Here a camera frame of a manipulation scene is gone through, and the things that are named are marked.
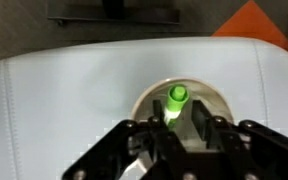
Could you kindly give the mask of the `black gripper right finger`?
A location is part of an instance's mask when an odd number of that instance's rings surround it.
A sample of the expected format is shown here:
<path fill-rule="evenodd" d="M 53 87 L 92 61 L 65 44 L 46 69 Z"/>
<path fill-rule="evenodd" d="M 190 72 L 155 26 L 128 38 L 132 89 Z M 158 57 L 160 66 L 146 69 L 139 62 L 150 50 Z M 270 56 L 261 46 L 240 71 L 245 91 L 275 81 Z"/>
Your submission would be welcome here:
<path fill-rule="evenodd" d="M 191 119 L 205 148 L 223 157 L 232 180 L 288 180 L 288 137 L 253 120 L 237 125 L 194 100 Z"/>

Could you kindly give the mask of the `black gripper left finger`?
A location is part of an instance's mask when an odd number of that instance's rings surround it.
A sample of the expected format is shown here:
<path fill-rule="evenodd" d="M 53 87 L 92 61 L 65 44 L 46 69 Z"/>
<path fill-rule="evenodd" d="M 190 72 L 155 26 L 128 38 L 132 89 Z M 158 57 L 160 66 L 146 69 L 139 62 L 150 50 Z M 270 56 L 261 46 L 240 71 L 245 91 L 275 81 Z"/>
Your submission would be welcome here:
<path fill-rule="evenodd" d="M 67 170 L 61 180 L 120 180 L 126 169 L 148 154 L 152 165 L 140 180 L 183 180 L 186 151 L 153 101 L 153 115 L 143 121 L 122 120 Z"/>

